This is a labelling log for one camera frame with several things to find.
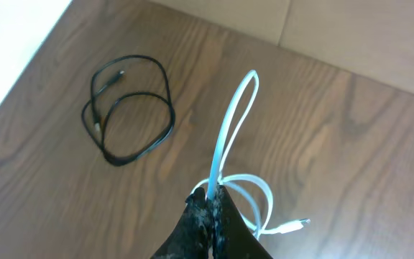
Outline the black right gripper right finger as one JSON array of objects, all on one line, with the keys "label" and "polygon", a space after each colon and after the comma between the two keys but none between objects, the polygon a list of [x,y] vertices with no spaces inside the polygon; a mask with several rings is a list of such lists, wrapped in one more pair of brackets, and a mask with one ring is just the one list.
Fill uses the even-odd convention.
[{"label": "black right gripper right finger", "polygon": [[212,201],[215,259],[272,259],[248,230],[227,189],[218,185]]}]

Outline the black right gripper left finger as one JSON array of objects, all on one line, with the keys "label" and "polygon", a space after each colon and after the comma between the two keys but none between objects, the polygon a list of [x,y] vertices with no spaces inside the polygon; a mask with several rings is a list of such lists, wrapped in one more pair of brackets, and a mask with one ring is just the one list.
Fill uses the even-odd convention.
[{"label": "black right gripper left finger", "polygon": [[152,258],[207,259],[209,210],[204,188],[198,187],[185,200],[185,209],[174,230]]}]

